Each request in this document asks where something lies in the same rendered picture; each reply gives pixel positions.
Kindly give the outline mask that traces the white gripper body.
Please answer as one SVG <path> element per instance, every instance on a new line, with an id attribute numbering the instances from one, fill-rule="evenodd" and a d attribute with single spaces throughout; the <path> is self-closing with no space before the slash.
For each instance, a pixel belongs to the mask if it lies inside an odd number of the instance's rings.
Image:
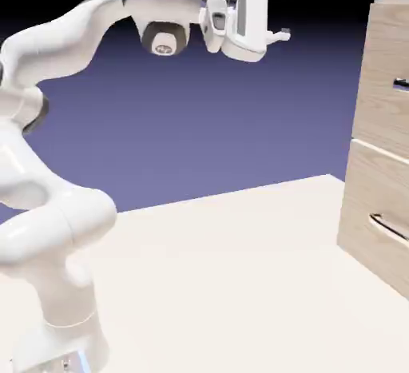
<path id="1" fill-rule="evenodd" d="M 228 10 L 222 53 L 238 61 L 258 62 L 267 51 L 268 0 L 236 0 Z"/>

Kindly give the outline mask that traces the light wood cabinet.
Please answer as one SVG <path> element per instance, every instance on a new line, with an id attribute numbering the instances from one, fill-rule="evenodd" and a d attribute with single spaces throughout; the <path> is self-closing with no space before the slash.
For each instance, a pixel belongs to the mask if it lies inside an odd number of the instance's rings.
<path id="1" fill-rule="evenodd" d="M 409 300 L 409 0 L 370 6 L 337 242 Z"/>

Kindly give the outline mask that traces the light wood drawer front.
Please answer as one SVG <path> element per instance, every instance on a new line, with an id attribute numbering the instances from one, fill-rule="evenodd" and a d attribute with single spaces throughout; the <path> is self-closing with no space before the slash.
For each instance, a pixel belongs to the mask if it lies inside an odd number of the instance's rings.
<path id="1" fill-rule="evenodd" d="M 383 232 L 371 213 L 409 223 L 409 161 L 366 144 L 351 142 L 338 245 L 409 300 L 409 243 Z"/>
<path id="2" fill-rule="evenodd" d="M 370 5 L 352 136 L 409 160 L 409 0 Z"/>

